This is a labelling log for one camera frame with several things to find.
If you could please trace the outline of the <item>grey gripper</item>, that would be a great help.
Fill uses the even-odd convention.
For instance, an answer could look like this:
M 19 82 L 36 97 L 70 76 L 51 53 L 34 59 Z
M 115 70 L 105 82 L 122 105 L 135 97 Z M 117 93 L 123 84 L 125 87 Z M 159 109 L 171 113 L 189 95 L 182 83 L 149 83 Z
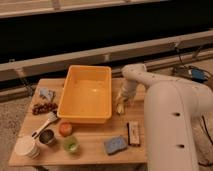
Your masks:
M 116 104 L 125 105 L 126 102 L 133 100 L 137 86 L 138 83 L 136 81 L 124 80 L 116 97 Z

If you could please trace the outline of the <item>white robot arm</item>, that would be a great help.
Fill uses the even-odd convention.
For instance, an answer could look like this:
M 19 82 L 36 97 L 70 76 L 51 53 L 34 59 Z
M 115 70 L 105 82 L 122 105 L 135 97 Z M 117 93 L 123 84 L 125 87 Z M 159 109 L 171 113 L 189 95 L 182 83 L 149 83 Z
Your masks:
M 123 85 L 117 99 L 146 87 L 144 129 L 148 171 L 199 171 L 191 119 L 213 112 L 213 89 L 183 79 L 151 73 L 143 63 L 122 68 Z

